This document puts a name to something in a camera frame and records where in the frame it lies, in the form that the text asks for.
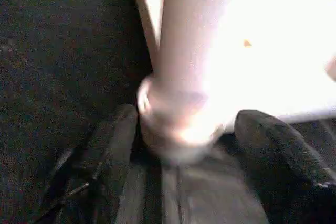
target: metal pipe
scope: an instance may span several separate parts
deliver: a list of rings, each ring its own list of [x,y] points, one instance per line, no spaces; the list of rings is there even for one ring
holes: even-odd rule
[[[164,0],[159,60],[140,88],[139,109],[145,141],[170,162],[198,156],[223,131],[222,69],[213,66],[230,47],[230,40],[222,43],[229,3]]]

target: white surface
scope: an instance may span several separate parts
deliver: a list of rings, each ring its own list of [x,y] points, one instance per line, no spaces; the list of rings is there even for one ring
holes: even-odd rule
[[[162,0],[146,4],[153,28],[144,29],[154,30],[156,44],[149,47],[157,47]],[[226,131],[232,131],[240,109],[289,122],[336,115],[336,83],[325,69],[336,55],[336,0],[232,0],[225,5],[230,12],[218,20],[222,30],[207,51],[210,58],[218,57],[204,62],[198,90],[218,100]],[[244,47],[244,40],[252,46]],[[162,60],[156,54],[151,58]]]

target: black fabric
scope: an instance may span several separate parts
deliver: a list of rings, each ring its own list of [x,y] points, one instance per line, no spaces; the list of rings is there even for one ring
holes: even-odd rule
[[[0,0],[0,222],[24,223],[47,174],[151,72],[135,0]]]

